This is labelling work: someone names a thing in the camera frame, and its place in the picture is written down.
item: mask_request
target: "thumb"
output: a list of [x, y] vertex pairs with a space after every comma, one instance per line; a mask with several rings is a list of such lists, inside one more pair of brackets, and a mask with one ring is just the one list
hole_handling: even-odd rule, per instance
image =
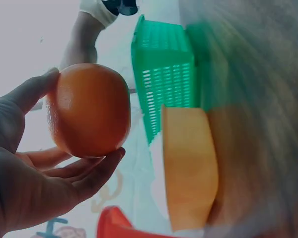
[[52, 68], [41, 76], [26, 80], [3, 96], [3, 99], [14, 102], [24, 114], [27, 114], [40, 98], [44, 97], [56, 86], [59, 75], [59, 70]]

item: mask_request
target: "green basket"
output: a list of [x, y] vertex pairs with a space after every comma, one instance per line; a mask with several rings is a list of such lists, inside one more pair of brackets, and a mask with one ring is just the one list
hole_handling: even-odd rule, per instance
[[140, 16], [132, 41], [132, 63], [148, 143], [160, 132], [161, 105], [199, 106], [194, 54], [181, 25]]

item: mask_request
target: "orange fruit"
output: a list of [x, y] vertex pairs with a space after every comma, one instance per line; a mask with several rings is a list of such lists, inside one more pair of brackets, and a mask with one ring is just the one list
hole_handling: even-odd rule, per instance
[[81, 63], [61, 71], [46, 104], [52, 139], [73, 156], [105, 156], [119, 149], [130, 131], [127, 84], [101, 65]]

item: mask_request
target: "palm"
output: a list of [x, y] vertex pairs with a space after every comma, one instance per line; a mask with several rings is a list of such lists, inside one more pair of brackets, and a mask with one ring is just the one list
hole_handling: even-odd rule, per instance
[[57, 78], [54, 72], [30, 79], [0, 98], [0, 220], [6, 232], [64, 214], [93, 196], [124, 154], [120, 149], [102, 162], [81, 159], [51, 169], [70, 156], [57, 148], [16, 152], [24, 132], [24, 115], [56, 84]]

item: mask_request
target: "finger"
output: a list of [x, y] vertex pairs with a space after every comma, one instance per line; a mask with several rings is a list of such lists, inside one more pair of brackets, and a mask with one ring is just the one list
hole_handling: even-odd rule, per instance
[[52, 68], [42, 76], [26, 80], [3, 97], [9, 101], [13, 101], [24, 114], [27, 114], [40, 98], [44, 97], [55, 87], [59, 75], [59, 70]]
[[25, 152], [34, 167], [40, 170], [49, 169], [55, 167], [60, 162], [68, 160], [72, 155], [60, 150], [57, 147], [41, 150], [41, 151], [31, 151]]
[[76, 178], [77, 176], [84, 174], [88, 170], [91, 170], [101, 159], [80, 159], [64, 168], [57, 168], [52, 170], [46, 170], [43, 173], [50, 177], [59, 177], [63, 179]]
[[73, 182], [80, 202], [92, 197], [109, 180], [126, 151], [123, 148], [106, 156], [86, 177]]

